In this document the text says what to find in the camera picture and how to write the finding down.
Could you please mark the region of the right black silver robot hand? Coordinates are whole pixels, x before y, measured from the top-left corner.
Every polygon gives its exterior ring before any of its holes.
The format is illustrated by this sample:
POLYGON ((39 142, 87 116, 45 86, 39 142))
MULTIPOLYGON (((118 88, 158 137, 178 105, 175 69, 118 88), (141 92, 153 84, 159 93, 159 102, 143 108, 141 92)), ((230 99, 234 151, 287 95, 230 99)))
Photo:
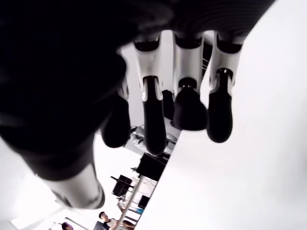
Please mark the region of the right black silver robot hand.
POLYGON ((232 132, 232 88, 243 43, 271 0, 3 0, 0 3, 0 136, 66 206, 98 209, 105 194, 93 141, 130 138, 126 62, 139 62, 145 143, 166 147, 161 33, 174 38, 173 121, 232 132))

